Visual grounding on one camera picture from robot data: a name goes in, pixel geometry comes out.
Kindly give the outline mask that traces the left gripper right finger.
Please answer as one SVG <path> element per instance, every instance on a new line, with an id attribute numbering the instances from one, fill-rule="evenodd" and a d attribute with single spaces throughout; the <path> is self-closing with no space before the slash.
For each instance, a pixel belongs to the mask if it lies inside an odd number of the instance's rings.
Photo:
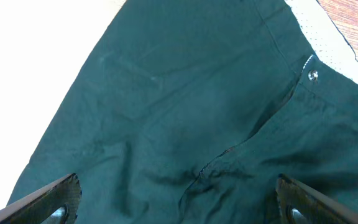
<path id="1" fill-rule="evenodd" d="M 357 212 L 285 174 L 275 191 L 284 224 L 358 224 Z"/>

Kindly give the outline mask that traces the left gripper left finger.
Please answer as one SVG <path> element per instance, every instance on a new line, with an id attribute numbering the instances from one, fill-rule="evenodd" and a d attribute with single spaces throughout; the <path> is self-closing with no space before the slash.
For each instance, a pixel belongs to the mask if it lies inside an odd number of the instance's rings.
<path id="1" fill-rule="evenodd" d="M 74 224 L 81 196 L 78 176 L 68 174 L 0 210 L 0 224 Z"/>

